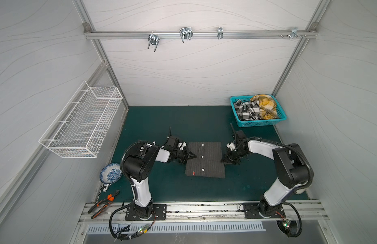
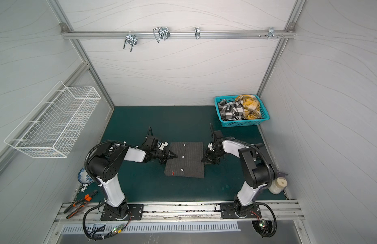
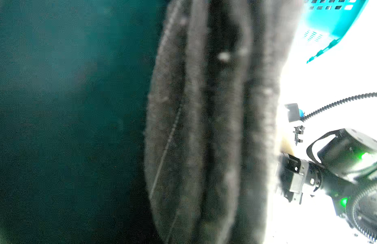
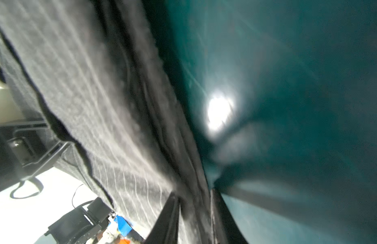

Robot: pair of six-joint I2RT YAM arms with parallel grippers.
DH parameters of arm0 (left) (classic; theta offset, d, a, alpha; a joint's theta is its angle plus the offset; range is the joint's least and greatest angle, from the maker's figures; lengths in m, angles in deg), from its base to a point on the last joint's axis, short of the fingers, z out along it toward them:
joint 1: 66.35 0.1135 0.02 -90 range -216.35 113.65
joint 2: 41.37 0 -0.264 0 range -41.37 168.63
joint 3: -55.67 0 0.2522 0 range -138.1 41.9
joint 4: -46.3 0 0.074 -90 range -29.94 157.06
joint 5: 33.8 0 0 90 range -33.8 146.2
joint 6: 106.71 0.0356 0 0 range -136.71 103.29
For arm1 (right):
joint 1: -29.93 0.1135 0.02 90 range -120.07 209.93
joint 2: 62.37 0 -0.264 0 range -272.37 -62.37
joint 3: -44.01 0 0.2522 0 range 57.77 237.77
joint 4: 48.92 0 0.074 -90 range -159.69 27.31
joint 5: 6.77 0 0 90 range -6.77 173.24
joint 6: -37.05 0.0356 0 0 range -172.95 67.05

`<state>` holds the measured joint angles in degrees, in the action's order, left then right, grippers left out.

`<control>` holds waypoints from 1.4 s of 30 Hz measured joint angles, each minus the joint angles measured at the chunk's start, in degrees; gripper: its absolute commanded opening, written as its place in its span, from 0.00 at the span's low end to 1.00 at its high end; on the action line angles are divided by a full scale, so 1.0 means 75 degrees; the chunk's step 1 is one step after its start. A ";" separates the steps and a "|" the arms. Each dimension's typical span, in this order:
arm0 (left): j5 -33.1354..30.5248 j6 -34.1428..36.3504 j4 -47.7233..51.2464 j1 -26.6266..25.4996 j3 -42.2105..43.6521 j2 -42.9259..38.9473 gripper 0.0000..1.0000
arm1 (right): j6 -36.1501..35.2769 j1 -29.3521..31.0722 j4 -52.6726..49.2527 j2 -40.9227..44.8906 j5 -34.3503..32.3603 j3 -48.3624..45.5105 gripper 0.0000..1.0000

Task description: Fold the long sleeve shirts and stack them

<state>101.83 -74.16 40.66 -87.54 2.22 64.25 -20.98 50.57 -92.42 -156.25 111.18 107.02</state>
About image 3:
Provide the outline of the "dark grey striped shirt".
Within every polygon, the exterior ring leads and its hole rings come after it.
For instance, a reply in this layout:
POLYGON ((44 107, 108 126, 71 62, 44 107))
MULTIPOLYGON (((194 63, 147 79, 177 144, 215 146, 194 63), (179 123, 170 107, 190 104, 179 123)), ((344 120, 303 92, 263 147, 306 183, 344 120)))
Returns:
POLYGON ((302 1, 171 1, 147 103, 144 171, 165 244, 266 244, 280 77, 302 1))

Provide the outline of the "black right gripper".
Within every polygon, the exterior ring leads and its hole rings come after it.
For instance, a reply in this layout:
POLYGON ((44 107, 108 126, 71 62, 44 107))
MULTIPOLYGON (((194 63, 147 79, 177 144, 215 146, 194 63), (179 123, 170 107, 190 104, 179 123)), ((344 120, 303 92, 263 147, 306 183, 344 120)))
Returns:
POLYGON ((344 197, 350 182, 339 178, 323 166, 281 153, 277 168, 276 193, 289 202, 302 203, 303 196, 344 197))

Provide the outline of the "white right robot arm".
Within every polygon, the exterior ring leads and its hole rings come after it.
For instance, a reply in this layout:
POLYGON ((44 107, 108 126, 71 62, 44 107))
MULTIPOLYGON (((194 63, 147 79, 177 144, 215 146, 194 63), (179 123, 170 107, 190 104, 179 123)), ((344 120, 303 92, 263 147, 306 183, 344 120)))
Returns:
POLYGON ((309 145, 305 160, 280 154, 277 190, 290 203, 329 196, 336 216, 377 244, 377 141, 349 128, 323 135, 328 137, 317 153, 309 145))

